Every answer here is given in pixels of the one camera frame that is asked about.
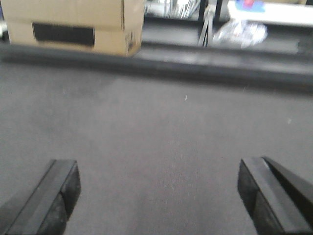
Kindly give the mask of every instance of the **gray floor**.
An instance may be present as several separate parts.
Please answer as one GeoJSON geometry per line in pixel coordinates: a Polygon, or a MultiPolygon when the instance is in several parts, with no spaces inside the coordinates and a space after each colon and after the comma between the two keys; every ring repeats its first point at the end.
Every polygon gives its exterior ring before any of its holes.
{"type": "Polygon", "coordinates": [[[239,161],[313,183],[313,98],[0,63],[0,203],[50,158],[77,159],[66,235],[255,235],[239,161]]]}

